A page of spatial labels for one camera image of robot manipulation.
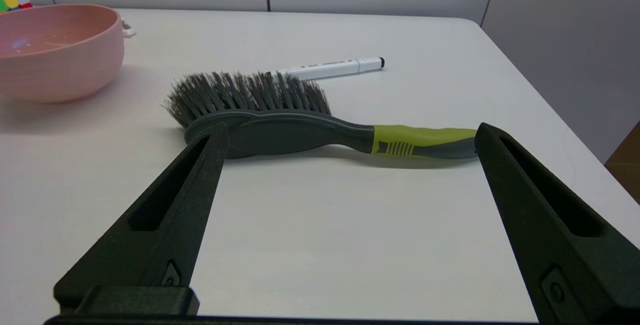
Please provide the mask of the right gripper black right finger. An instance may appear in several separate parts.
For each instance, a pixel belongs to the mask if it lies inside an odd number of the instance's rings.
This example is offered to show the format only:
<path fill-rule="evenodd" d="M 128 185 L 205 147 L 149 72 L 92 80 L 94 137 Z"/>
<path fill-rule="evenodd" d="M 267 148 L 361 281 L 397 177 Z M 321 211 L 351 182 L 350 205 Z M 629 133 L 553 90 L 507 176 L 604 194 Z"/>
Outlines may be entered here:
<path fill-rule="evenodd" d="M 637 325 L 639 248 L 502 129 L 474 146 L 538 321 Z"/>

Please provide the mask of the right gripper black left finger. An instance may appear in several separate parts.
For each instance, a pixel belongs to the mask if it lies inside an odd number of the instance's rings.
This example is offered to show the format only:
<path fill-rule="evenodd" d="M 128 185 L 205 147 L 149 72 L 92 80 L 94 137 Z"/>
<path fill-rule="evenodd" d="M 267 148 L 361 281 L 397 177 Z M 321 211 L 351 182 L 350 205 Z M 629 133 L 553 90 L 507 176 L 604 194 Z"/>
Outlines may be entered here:
<path fill-rule="evenodd" d="M 194 316 L 190 287 L 230 138 L 191 141 L 55 284 L 61 315 Z"/>

